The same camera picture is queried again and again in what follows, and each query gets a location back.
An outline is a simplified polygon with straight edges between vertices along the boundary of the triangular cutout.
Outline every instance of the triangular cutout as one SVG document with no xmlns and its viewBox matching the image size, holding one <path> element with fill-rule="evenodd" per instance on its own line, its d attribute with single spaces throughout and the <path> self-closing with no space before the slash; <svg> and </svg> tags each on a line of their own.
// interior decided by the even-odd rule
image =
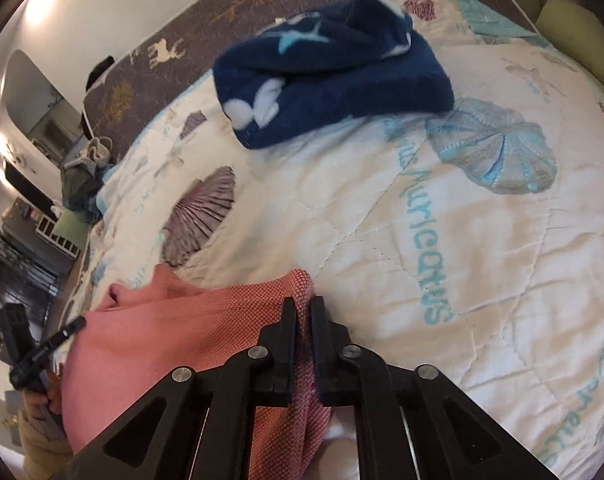
<svg viewBox="0 0 604 480">
<path fill-rule="evenodd" d="M 166 399 L 156 397 L 106 443 L 104 452 L 131 467 L 142 465 L 165 409 Z"/>
<path fill-rule="evenodd" d="M 501 452 L 501 445 L 495 437 L 457 402 L 448 398 L 443 405 L 457 442 L 469 463 L 475 465 Z"/>
</svg>

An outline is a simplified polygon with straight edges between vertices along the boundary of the beige sleeve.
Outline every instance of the beige sleeve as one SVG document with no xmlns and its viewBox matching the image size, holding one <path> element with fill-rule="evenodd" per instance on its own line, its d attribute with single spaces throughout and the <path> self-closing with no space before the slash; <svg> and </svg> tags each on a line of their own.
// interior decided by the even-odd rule
<svg viewBox="0 0 604 480">
<path fill-rule="evenodd" d="M 31 420 L 22 410 L 18 416 L 18 431 L 24 450 L 24 472 L 29 480 L 48 480 L 62 470 L 73 456 L 66 438 L 49 440 L 37 420 Z"/>
</svg>

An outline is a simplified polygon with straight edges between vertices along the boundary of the folded blanket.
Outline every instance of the folded blanket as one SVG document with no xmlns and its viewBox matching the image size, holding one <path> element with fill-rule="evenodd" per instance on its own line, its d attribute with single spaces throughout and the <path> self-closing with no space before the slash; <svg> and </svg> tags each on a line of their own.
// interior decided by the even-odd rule
<svg viewBox="0 0 604 480">
<path fill-rule="evenodd" d="M 184 283 L 168 266 L 138 290 L 111 285 L 86 314 L 62 379 L 64 429 L 78 452 L 173 368 L 206 370 L 255 345 L 279 320 L 282 301 L 297 306 L 293 402 L 257 408 L 251 480 L 301 478 L 326 431 L 330 409 L 315 394 L 307 319 L 313 284 L 303 270 L 259 285 L 206 290 Z"/>
<path fill-rule="evenodd" d="M 445 112 L 453 90 L 411 18 L 390 0 L 310 10 L 226 51 L 217 97 L 247 148 L 346 118 Z"/>
</svg>

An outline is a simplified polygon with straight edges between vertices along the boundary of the coral knit fabric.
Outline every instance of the coral knit fabric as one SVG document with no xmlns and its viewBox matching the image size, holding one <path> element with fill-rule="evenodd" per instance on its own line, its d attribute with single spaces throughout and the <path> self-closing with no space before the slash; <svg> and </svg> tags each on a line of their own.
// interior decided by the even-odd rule
<svg viewBox="0 0 604 480">
<path fill-rule="evenodd" d="M 74 452 L 88 444 L 170 370 L 206 370 L 255 345 L 276 322 L 282 301 L 297 306 L 293 403 L 258 408 L 251 480 L 301 478 L 327 429 L 330 409 L 317 401 L 306 305 L 313 284 L 303 270 L 273 282 L 206 290 L 183 282 L 166 265 L 144 288 L 111 285 L 86 314 L 62 379 L 64 429 Z"/>
</svg>

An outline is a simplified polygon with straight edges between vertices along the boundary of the light blue star print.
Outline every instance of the light blue star print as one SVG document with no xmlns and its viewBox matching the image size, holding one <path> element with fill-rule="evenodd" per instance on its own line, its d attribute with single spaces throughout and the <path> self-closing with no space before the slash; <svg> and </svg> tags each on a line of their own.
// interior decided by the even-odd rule
<svg viewBox="0 0 604 480">
<path fill-rule="evenodd" d="M 315 41 L 317 43 L 330 43 L 329 38 L 320 34 L 320 22 L 317 22 L 311 32 L 300 32 L 299 30 L 284 30 L 282 32 L 265 32 L 263 38 L 279 38 L 277 51 L 284 54 L 298 41 Z"/>
</svg>

